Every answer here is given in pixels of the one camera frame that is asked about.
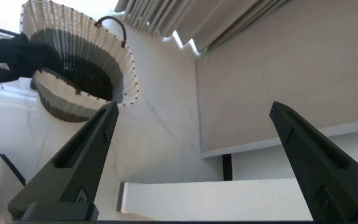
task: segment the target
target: woven basket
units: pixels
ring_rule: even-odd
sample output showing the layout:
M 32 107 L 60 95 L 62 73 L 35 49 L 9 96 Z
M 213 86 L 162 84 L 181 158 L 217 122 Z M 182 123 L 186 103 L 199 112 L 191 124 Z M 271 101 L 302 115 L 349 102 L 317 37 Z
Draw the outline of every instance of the woven basket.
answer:
M 119 23 L 124 40 L 101 25 L 105 19 Z M 32 78 L 32 88 L 56 118 L 86 121 L 110 101 L 126 106 L 137 99 L 134 59 L 118 19 L 96 21 L 52 1 L 30 0 L 22 6 L 20 30 L 30 41 L 55 47 L 61 56 L 62 72 L 41 68 Z

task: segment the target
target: black cloth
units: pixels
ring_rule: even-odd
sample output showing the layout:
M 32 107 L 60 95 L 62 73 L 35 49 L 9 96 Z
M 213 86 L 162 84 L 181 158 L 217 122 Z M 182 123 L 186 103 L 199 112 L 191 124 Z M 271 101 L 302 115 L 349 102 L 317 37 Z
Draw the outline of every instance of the black cloth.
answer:
M 23 33 L 11 38 L 0 39 L 0 63 L 6 63 L 9 70 L 0 67 L 0 83 L 32 78 L 40 68 L 49 68 L 61 73 L 63 64 L 60 55 L 51 45 L 30 42 Z

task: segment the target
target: curtain fold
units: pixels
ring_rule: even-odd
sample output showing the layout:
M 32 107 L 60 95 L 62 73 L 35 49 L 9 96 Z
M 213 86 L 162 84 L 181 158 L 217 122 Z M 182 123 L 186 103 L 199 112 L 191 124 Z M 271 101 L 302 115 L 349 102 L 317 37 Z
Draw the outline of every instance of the curtain fold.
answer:
M 149 34 L 170 37 L 183 45 L 193 39 L 197 51 L 217 47 L 289 0 L 119 0 L 116 12 Z

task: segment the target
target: tiled floor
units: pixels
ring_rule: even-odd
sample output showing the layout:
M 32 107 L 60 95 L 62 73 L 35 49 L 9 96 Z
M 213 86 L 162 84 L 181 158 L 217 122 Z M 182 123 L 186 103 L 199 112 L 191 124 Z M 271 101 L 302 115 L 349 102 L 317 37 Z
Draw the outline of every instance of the tiled floor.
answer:
M 121 34 L 114 24 L 107 26 Z M 173 40 L 162 42 L 129 27 L 127 36 L 139 78 L 139 100 L 120 109 L 96 196 L 99 219 L 136 218 L 112 212 L 121 181 L 223 179 L 220 158 L 200 158 L 191 50 L 180 50 Z M 66 123 L 48 114 L 36 92 L 30 90 L 28 79 L 3 86 L 3 90 L 0 87 L 0 152 L 29 180 L 83 123 Z

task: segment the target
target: laundry basket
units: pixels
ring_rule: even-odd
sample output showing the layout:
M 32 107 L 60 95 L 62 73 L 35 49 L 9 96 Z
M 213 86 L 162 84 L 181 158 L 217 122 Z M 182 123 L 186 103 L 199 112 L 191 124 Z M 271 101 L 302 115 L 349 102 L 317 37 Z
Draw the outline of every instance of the laundry basket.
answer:
M 124 40 L 102 26 L 105 19 L 119 23 Z M 120 20 L 106 16 L 96 21 L 52 1 L 30 0 L 22 6 L 20 30 L 30 41 L 50 44 L 60 54 L 63 71 L 41 68 L 31 84 L 54 117 L 86 121 L 110 101 L 127 106 L 137 100 L 134 59 Z

